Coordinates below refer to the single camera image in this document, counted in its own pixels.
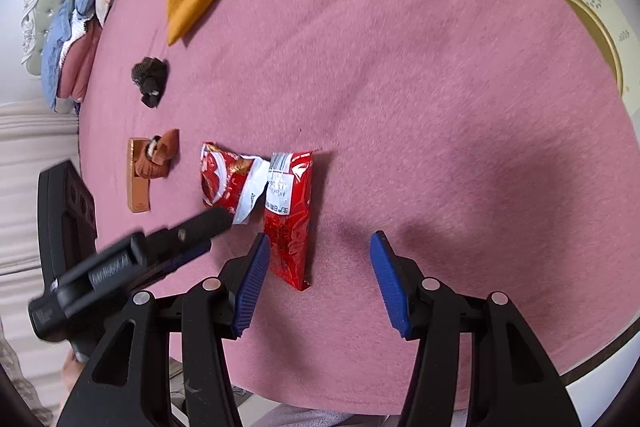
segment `red snack package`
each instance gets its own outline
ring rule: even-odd
[[[311,152],[274,154],[264,209],[271,270],[300,291],[309,288],[304,278],[312,165]]]
[[[259,156],[224,151],[206,142],[200,153],[200,172],[204,204],[226,208],[234,214],[234,225],[242,225],[264,192],[269,162]]]

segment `barcode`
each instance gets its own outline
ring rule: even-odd
[[[286,152],[275,153],[271,158],[269,170],[274,172],[289,172],[292,156],[292,154],[287,154]]]

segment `mattress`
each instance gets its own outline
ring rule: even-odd
[[[234,384],[299,407],[399,413],[415,343],[391,328],[372,232],[466,295],[510,295],[562,373],[640,309],[640,152],[616,79],[564,0],[216,0],[166,45],[166,0],[116,0],[80,113],[98,245],[202,210],[199,151],[317,150],[312,286],[268,276],[225,345]],[[156,109],[130,69],[168,61]],[[129,137],[180,129],[180,158],[127,209]],[[260,215],[153,287],[244,255]],[[180,356],[177,339],[172,355]],[[456,406],[468,395],[468,345]]]

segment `brown box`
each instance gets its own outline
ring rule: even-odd
[[[131,212],[149,211],[149,180],[136,174],[136,159],[143,154],[149,143],[146,138],[129,138],[129,161],[127,162],[127,203]]]

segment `white curtain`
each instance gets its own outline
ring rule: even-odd
[[[27,305],[42,294],[36,199],[38,175],[78,157],[78,118],[52,113],[44,100],[0,107],[0,362],[29,406],[48,425],[62,396],[68,346],[31,330]]]

